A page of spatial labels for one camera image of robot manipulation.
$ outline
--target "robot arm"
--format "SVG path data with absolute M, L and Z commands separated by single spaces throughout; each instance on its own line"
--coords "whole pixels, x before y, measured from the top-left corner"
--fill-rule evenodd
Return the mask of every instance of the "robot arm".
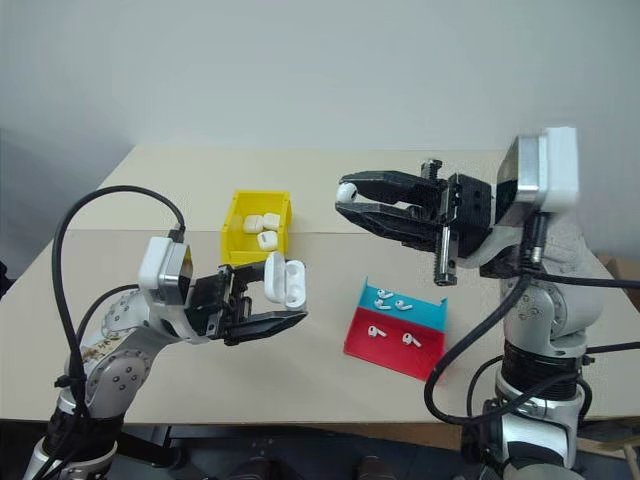
M 25 480 L 35 478 L 52 455 L 59 460 L 48 471 L 62 460 L 66 463 L 54 478 L 102 478 L 117 451 L 124 415 L 167 345 L 217 339 L 237 345 L 275 335 L 307 314 L 304 265 L 285 262 L 277 252 L 266 262 L 222 265 L 215 275 L 193 284 L 192 271 L 188 245 L 165 237 L 151 239 L 138 274 L 140 288 L 109 308 L 100 330 L 81 348 L 89 418 L 78 415 L 71 386 L 65 386 Z M 265 282 L 265 293 L 283 304 L 282 311 L 252 313 L 245 292 L 257 281 Z M 276 290 L 282 295 L 274 297 Z
M 575 227 L 558 221 L 577 199 L 575 130 L 518 137 L 495 186 L 461 174 L 438 179 L 440 166 L 431 160 L 420 177 L 393 171 L 346 175 L 340 180 L 336 210 L 378 236 L 435 253 L 437 285 L 455 285 L 457 267 L 479 268 L 482 276 L 501 279 L 506 298 L 517 283 L 514 277 L 523 272 L 533 277 L 505 317 L 498 396 L 485 403 L 483 413 L 504 408 L 544 380 L 564 375 L 565 381 L 492 420 L 484 416 L 486 421 L 474 417 L 475 422 L 467 422 L 442 414 L 432 402 L 427 406 L 438 418 L 465 425 L 466 438 L 474 444 L 465 450 L 475 450 L 476 461 L 506 465 L 501 469 L 505 478 L 550 478 L 525 476 L 536 475 L 539 468 L 565 469 L 570 475 L 566 469 L 575 461 L 584 402 L 578 378 L 587 348 L 585 331 L 598 318 L 601 303 L 593 291 L 537 280 L 535 273 L 581 273 L 576 252 L 586 249 L 584 241 Z M 384 204 L 360 203 L 358 194 Z M 409 205 L 393 206 L 397 202 Z M 436 366 L 427 385 L 435 385 L 446 365 Z

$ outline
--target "screw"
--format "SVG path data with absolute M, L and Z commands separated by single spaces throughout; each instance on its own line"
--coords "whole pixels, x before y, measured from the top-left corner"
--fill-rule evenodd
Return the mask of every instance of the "screw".
M 438 179 L 438 170 L 442 167 L 442 161 L 436 158 L 429 159 L 429 180 Z

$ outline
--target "white wall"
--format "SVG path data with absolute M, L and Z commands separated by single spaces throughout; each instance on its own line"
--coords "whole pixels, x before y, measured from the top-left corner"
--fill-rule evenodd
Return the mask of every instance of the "white wall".
M 136 143 L 503 149 L 575 124 L 592 246 L 640 240 L 635 0 L 5 1 L 15 270 Z

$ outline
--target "white earbud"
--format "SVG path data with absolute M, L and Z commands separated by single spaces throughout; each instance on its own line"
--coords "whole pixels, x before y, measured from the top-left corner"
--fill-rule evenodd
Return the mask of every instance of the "white earbud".
M 352 203 L 356 201 L 358 188 L 353 183 L 341 183 L 336 193 L 336 202 Z
M 374 325 L 371 325 L 369 327 L 368 332 L 370 337 L 377 337 L 378 335 L 380 335 L 381 337 L 386 337 L 387 334 L 384 333 L 382 330 L 380 330 L 379 328 L 375 327 Z
M 386 300 L 387 298 L 391 298 L 393 297 L 393 292 L 387 292 L 386 290 L 378 290 L 378 298 L 382 298 L 383 300 Z
M 402 300 L 396 300 L 395 305 L 398 310 L 411 310 L 413 308 L 413 305 L 405 305 Z
M 391 305 L 385 305 L 381 298 L 377 299 L 373 304 L 378 310 L 391 310 Z
M 402 343 L 405 345 L 411 345 L 413 343 L 418 348 L 422 347 L 422 344 L 410 333 L 405 333 L 402 336 Z

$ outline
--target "table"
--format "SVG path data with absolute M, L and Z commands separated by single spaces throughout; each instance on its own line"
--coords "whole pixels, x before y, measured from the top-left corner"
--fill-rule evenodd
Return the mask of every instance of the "table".
M 460 339 L 498 303 L 498 282 L 459 271 L 459 286 L 432 284 L 433 255 L 404 248 L 358 230 L 333 209 L 341 175 L 366 169 L 418 172 L 430 155 L 454 170 L 491 181 L 502 152 L 323 152 L 219 148 L 136 147 L 104 185 L 128 183 L 158 190 L 183 209 L 195 275 L 215 271 L 219 228 L 234 189 L 291 192 L 294 220 L 289 256 L 308 267 L 309 316 L 276 337 L 225 347 L 221 342 L 167 347 L 127 413 L 128 422 L 429 422 L 423 384 L 342 354 L 342 343 L 365 277 L 383 288 L 438 302 L 449 298 L 448 345 Z M 64 278 L 78 320 L 102 292 L 136 279 L 148 239 L 174 220 L 162 205 L 130 194 L 87 207 L 73 222 L 64 248 Z M 587 259 L 594 274 L 604 268 Z M 0 319 L 0 417 L 47 419 L 57 391 L 66 343 L 50 281 L 50 247 L 2 302 Z M 255 311 L 271 309 L 250 292 Z M 591 343 L 640 338 L 640 315 L 618 290 L 605 296 Z M 101 312 L 95 317 L 99 322 Z M 501 353 L 496 328 L 447 371 L 436 402 L 464 412 L 472 372 Z M 594 389 L 592 416 L 640 414 L 640 385 L 633 378 L 637 354 L 602 355 L 586 370 Z M 487 374 L 478 385 L 476 409 L 493 395 Z

